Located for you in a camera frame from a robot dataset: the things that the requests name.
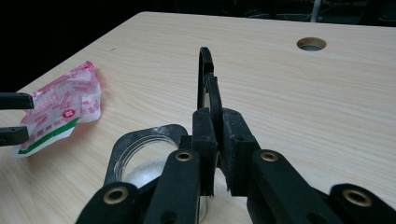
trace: pink plastic wrapper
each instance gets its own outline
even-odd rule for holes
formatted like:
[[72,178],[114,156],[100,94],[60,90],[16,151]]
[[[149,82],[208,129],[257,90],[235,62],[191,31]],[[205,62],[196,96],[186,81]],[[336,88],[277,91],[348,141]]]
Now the pink plastic wrapper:
[[27,157],[68,137],[78,123],[99,119],[100,83],[94,66],[85,62],[32,93],[35,108],[26,110],[21,125],[27,126],[29,140],[15,146],[12,155]]

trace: green stripe on wrapper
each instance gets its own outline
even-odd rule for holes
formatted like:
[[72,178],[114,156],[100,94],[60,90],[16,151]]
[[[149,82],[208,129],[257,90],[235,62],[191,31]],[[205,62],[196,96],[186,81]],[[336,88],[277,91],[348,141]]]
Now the green stripe on wrapper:
[[77,121],[78,121],[78,119],[72,119],[70,122],[66,123],[65,125],[53,130],[50,133],[47,133],[42,138],[38,139],[36,142],[34,142],[32,145],[30,145],[28,148],[20,149],[18,154],[27,154],[27,153],[31,152],[33,149],[39,147],[41,144],[50,140],[52,137],[54,137],[60,133],[64,133],[71,128],[76,127]]

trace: crumpled wrapper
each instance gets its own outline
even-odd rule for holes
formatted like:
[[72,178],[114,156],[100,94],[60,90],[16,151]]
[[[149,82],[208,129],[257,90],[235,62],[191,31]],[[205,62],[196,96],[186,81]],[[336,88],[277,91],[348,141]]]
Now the crumpled wrapper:
[[34,109],[21,120],[29,140],[12,150],[14,157],[27,157],[68,137],[78,123],[99,119],[101,88],[94,66],[85,62],[32,93]]

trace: wooden table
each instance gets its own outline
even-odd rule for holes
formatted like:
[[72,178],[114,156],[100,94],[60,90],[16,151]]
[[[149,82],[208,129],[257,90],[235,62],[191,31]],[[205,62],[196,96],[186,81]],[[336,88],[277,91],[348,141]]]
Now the wooden table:
[[[297,47],[319,37],[319,51]],[[125,133],[176,123],[191,134],[198,56],[209,47],[224,107],[262,148],[282,153],[314,188],[362,186],[396,208],[396,29],[145,12],[54,67],[31,93],[91,61],[102,117],[31,157],[0,150],[0,223],[73,223],[103,186]],[[1,111],[15,126],[23,111]],[[216,175],[205,223],[250,223],[246,199]]]

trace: plastic bag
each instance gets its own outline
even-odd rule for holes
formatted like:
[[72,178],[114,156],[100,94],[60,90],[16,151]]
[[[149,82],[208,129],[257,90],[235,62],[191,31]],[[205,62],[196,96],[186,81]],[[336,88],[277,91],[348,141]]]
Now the plastic bag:
[[12,150],[14,157],[27,157],[68,137],[78,123],[99,119],[101,89],[94,66],[85,62],[32,93],[34,109],[26,110],[21,125],[29,140]]

